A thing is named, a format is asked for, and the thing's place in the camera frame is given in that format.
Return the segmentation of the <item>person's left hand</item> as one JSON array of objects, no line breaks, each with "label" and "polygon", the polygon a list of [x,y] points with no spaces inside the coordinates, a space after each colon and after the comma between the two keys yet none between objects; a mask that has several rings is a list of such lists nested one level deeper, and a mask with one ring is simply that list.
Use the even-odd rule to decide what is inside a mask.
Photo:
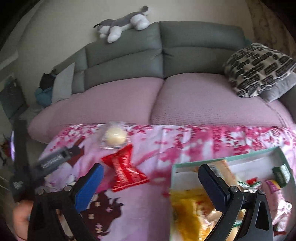
[{"label": "person's left hand", "polygon": [[33,202],[22,200],[13,210],[13,227],[18,240],[28,239],[29,217]]}]

